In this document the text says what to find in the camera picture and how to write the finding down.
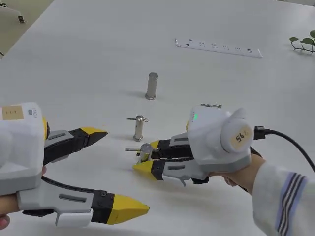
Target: beige label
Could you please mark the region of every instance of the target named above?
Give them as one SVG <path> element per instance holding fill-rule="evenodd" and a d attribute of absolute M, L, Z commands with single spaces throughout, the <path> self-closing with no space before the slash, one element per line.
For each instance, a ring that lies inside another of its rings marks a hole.
<path fill-rule="evenodd" d="M 24 119 L 22 106 L 2 107 L 2 119 L 3 120 Z"/>
<path fill-rule="evenodd" d="M 252 136 L 252 129 L 248 125 L 244 125 L 240 131 L 231 138 L 232 146 L 239 150 Z"/>

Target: hand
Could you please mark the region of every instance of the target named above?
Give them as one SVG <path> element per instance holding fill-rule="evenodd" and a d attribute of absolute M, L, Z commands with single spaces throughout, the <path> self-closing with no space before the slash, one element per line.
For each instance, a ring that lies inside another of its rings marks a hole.
<path fill-rule="evenodd" d="M 252 154 L 252 162 L 249 166 L 233 173 L 210 173 L 209 176 L 222 176 L 230 186 L 241 186 L 252 194 L 252 189 L 259 168 L 265 160 L 256 154 Z"/>
<path fill-rule="evenodd" d="M 46 171 L 47 168 L 44 166 L 42 174 L 45 174 Z M 20 210 L 16 194 L 0 196 L 0 230 L 5 229 L 10 224 L 10 217 L 7 214 L 18 211 Z"/>

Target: white sleeve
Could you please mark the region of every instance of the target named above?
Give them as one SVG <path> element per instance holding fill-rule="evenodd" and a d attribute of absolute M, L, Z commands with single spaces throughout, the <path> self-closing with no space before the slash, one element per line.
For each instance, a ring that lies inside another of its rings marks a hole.
<path fill-rule="evenodd" d="M 252 192 L 255 224 L 268 236 L 315 235 L 315 181 L 265 162 Z"/>

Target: metal rod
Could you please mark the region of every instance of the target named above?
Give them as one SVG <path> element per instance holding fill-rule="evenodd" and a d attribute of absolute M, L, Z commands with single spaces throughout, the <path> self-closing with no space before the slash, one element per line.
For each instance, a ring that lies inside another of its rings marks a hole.
<path fill-rule="evenodd" d="M 145 95 L 148 100 L 154 100 L 157 97 L 156 96 L 157 84 L 158 84 L 158 74 L 155 72 L 151 72 L 149 74 L 148 88 L 147 88 L 147 93 Z"/>

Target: white power strip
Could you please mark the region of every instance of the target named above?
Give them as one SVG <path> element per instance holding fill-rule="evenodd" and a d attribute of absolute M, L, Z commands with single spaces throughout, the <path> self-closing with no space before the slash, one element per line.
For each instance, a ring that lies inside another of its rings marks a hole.
<path fill-rule="evenodd" d="M 229 53 L 229 54 L 236 54 L 242 55 L 247 57 L 254 57 L 254 58 L 262 58 L 262 54 L 260 53 L 259 49 L 252 49 L 252 48 L 240 48 L 235 46 L 228 46 L 228 45 L 220 45 L 217 43 L 206 43 L 203 41 L 198 40 L 179 40 L 175 39 L 175 45 L 181 48 L 193 48 L 199 49 L 204 51 L 212 51 L 212 52 L 220 52 L 220 53 Z"/>

